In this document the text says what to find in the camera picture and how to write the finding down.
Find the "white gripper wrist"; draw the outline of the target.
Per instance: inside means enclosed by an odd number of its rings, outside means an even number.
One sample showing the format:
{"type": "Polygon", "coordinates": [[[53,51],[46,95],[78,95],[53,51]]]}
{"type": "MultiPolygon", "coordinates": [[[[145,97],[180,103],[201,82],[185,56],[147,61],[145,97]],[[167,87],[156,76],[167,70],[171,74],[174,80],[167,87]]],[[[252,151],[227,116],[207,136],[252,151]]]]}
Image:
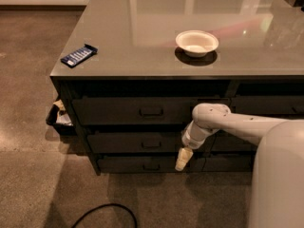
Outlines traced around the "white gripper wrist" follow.
{"type": "Polygon", "coordinates": [[[181,134],[181,141],[185,147],[179,150],[175,169],[182,171],[193,156],[192,149],[199,149],[205,140],[211,135],[208,129],[201,128],[195,122],[187,125],[181,134]]]}

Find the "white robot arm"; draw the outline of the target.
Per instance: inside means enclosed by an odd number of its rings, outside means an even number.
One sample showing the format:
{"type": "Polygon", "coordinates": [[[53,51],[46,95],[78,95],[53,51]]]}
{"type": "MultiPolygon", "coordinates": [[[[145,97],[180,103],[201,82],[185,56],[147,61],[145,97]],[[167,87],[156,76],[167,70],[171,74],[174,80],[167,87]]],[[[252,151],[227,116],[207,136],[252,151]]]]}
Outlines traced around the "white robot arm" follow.
{"type": "Polygon", "coordinates": [[[256,148],[248,228],[304,228],[304,120],[233,113],[198,104],[181,134],[181,171],[207,138],[224,131],[256,148]]]}

